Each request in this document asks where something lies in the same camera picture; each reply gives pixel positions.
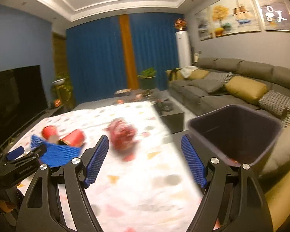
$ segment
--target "blue curtain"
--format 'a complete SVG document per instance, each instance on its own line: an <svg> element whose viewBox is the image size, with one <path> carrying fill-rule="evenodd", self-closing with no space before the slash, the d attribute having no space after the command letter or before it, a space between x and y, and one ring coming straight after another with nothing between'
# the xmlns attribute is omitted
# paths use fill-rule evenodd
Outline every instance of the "blue curtain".
<svg viewBox="0 0 290 232"><path fill-rule="evenodd" d="M150 67L157 70L157 87L167 89L165 71L178 67L176 45L176 19L182 14L136 13L130 14L135 65L138 73Z"/></svg>
<svg viewBox="0 0 290 232"><path fill-rule="evenodd" d="M118 17L68 29L67 58L78 104L111 98L127 88Z"/></svg>

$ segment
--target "blue wall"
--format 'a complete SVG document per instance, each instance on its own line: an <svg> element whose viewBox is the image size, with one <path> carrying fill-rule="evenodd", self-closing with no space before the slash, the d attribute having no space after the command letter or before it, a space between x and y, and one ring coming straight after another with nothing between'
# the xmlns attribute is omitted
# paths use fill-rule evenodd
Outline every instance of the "blue wall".
<svg viewBox="0 0 290 232"><path fill-rule="evenodd" d="M68 29L67 57L78 104L111 98L127 88L117 16Z"/></svg>
<svg viewBox="0 0 290 232"><path fill-rule="evenodd" d="M45 96L54 80L51 23L0 5L0 71L40 65Z"/></svg>
<svg viewBox="0 0 290 232"><path fill-rule="evenodd" d="M138 73L154 67L157 70L157 87L167 89L165 71L178 67L176 19L182 14L136 13L130 14L135 65Z"/></svg>

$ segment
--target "gray wall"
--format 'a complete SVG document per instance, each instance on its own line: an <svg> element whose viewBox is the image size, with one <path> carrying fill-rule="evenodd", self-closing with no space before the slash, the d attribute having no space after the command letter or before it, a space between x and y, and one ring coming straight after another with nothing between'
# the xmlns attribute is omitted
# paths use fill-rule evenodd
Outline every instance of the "gray wall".
<svg viewBox="0 0 290 232"><path fill-rule="evenodd" d="M240 58L290 68L290 33L263 31L199 41L195 14L217 1L205 0L185 14L195 52L201 50L202 57Z"/></svg>
<svg viewBox="0 0 290 232"><path fill-rule="evenodd" d="M51 30L48 21L0 5L0 71L40 65L48 101L55 76Z"/></svg>

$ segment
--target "potted plant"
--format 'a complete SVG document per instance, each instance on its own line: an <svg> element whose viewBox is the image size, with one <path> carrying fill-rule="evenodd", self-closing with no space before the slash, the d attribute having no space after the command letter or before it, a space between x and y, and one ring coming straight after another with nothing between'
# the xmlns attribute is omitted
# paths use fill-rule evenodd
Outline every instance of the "potted plant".
<svg viewBox="0 0 290 232"><path fill-rule="evenodd" d="M140 88L143 90L152 90L156 88L156 70L151 67L138 75Z"/></svg>
<svg viewBox="0 0 290 232"><path fill-rule="evenodd" d="M55 77L56 81L60 79L64 79L64 82L60 85L57 85L57 89L56 89L56 85L53 85L51 88L53 98L58 98L58 97L61 98L62 103L70 110L73 110L75 106L75 102L74 102L74 97L73 97L73 87L70 81L70 76L68 74L63 73Z"/></svg>

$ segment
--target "orange curtain panel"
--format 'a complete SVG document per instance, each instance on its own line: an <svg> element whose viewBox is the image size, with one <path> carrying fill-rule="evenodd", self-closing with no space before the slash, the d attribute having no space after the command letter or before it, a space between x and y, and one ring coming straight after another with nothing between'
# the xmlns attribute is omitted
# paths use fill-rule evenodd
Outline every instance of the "orange curtain panel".
<svg viewBox="0 0 290 232"><path fill-rule="evenodd" d="M130 23L128 15L119 16L119 25L121 31L122 49L125 59L125 70L127 76L128 88L138 89L138 77L135 67L135 59L133 53L132 37L130 32Z"/></svg>

